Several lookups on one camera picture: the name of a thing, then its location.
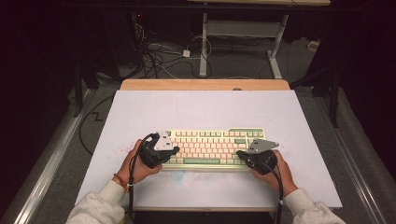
white paper surface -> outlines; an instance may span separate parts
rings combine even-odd
[[[172,129],[264,128],[296,185],[342,207],[294,91],[118,91],[77,202],[120,169],[137,139]],[[277,195],[250,172],[161,171],[134,187],[136,209],[268,209]],[[128,204],[125,196],[124,205]]]

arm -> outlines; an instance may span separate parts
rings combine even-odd
[[[274,150],[277,158],[276,173],[282,178],[284,201],[294,216],[293,223],[343,223],[325,203],[315,203],[306,194],[304,189],[299,189],[293,181],[289,165],[283,160],[278,150]],[[272,189],[279,190],[278,182],[273,174],[260,175],[257,171],[250,170],[254,177],[265,181]]]
[[[129,181],[130,161],[136,153],[141,140],[138,140],[122,163],[117,175],[124,183]],[[162,166],[153,169],[148,168],[139,157],[137,157],[134,167],[134,184],[142,181],[148,175],[160,172]],[[113,177],[99,192],[90,192],[82,198],[71,211],[68,224],[71,223],[120,223],[124,216],[124,209],[121,207],[125,190],[120,181]]]

hand controller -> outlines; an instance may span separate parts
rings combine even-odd
[[[151,133],[149,136],[151,140],[142,143],[139,155],[142,162],[151,169],[169,161],[171,156],[180,151],[179,147],[173,147],[167,133],[161,136],[158,133]]]
[[[277,165],[277,158],[271,148],[279,146],[278,143],[255,139],[247,151],[238,150],[236,154],[245,164],[266,175],[274,170]]]

white sleeve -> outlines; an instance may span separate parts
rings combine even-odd
[[[286,196],[284,201],[293,214],[293,224],[345,224],[325,203],[313,202],[304,189],[295,190]]]
[[[121,207],[123,196],[124,188],[109,180],[99,193],[90,192],[85,195],[73,208],[66,223],[120,224],[124,217],[124,209]]]

keyboard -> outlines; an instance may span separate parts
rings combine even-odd
[[[236,155],[254,139],[265,139],[262,128],[229,130],[168,130],[174,147],[180,151],[163,164],[164,170],[246,171],[249,168]]]

